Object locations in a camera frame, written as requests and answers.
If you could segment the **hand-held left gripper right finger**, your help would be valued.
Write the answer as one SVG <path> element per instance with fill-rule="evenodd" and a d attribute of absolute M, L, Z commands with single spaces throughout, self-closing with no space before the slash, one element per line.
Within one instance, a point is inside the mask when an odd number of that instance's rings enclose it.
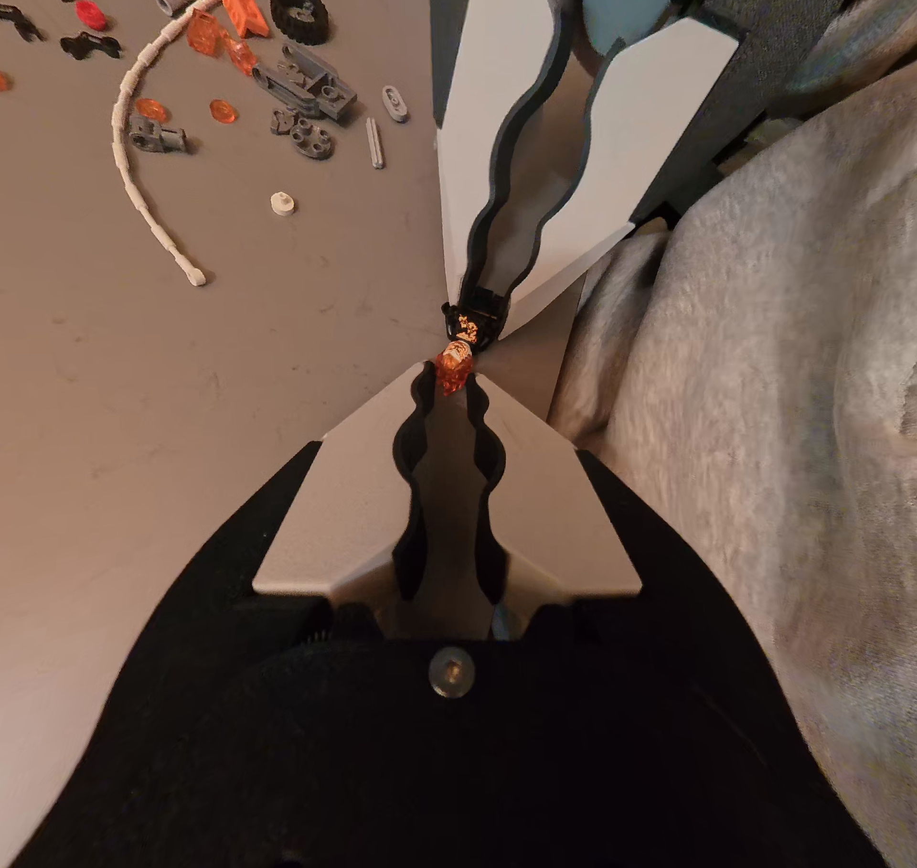
<path fill-rule="evenodd" d="M 484 480 L 474 539 L 497 638 L 539 610 L 630 598 L 642 581 L 574 446 L 493 381 L 466 381 L 473 461 Z"/>

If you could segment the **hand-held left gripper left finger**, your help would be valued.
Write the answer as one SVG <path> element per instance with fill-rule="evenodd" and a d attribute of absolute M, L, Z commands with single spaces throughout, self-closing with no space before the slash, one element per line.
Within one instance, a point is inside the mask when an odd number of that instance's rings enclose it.
<path fill-rule="evenodd" d="M 412 365 L 327 432 L 253 578 L 257 595 L 360 605 L 386 638 L 407 634 L 400 619 L 427 566 L 417 468 L 435 384 L 430 361 Z"/>

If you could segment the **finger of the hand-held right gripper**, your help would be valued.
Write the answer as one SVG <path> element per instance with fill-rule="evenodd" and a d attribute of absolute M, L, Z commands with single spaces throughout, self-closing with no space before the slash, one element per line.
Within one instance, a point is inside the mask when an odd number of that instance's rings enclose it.
<path fill-rule="evenodd" d="M 533 266 L 512 290 L 500 339 L 634 231 L 639 203 L 738 47 L 727 33 L 683 18 L 610 59 L 593 88 L 579 171 L 539 227 Z"/>
<path fill-rule="evenodd" d="M 468 0 L 437 132 L 451 304 L 470 294 L 487 265 L 489 230 L 510 196 L 514 147 L 566 68 L 570 16 L 567 0 Z M 539 227 L 508 298 L 533 266 Z"/>

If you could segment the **black minifigure torso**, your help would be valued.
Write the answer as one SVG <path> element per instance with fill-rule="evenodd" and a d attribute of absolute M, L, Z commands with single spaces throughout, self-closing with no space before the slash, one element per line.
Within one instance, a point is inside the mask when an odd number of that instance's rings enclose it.
<path fill-rule="evenodd" d="M 476 286 L 456 304 L 441 306 L 446 333 L 452 342 L 463 342 L 479 355 L 498 339 L 509 311 L 510 299 Z"/>

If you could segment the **dark grey round lego plate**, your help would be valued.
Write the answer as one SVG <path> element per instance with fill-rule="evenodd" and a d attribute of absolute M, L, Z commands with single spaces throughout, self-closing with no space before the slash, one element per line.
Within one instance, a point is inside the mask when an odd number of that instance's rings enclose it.
<path fill-rule="evenodd" d="M 297 119 L 292 125 L 289 137 L 294 150 L 311 160 L 325 161 L 332 157 L 335 151 L 333 136 L 308 119 Z"/>

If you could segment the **black thin lego wheel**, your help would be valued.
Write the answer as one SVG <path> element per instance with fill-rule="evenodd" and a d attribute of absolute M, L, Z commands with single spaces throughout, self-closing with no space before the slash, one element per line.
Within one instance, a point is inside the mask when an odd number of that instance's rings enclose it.
<path fill-rule="evenodd" d="M 322 0 L 269 0 L 275 27 L 301 45 L 322 45 L 330 34 L 330 18 Z"/>

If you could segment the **orange lego wedge plate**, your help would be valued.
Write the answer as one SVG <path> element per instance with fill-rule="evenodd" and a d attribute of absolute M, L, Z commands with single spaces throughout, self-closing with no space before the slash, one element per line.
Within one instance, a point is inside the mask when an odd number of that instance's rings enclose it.
<path fill-rule="evenodd" d="M 254 0 L 222 0 L 222 5 L 239 39 L 269 38 L 269 25 Z"/>

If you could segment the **grey zip hoodie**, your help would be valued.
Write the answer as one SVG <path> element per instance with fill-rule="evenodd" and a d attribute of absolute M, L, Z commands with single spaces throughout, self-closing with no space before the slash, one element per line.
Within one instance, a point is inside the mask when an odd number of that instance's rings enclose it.
<path fill-rule="evenodd" d="M 609 255 L 549 423 L 699 553 L 890 866 L 915 866 L 915 0 L 854 0 L 802 123 Z"/>

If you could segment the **dark grey technic connector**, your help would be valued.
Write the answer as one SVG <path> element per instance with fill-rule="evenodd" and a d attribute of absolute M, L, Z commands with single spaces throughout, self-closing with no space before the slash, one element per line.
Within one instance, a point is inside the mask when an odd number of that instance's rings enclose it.
<path fill-rule="evenodd" d="M 188 152 L 187 137 L 182 129 L 171 129 L 139 113 L 129 117 L 128 139 L 140 151 Z"/>

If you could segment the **dark grey technic frame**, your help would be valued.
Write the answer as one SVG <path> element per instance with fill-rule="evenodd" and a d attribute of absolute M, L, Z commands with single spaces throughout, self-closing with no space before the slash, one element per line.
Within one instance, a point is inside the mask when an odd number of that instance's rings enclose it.
<path fill-rule="evenodd" d="M 356 91 L 332 66 L 296 43 L 282 46 L 274 67 L 258 60 L 251 76 L 259 87 L 305 117 L 346 121 L 358 101 Z"/>

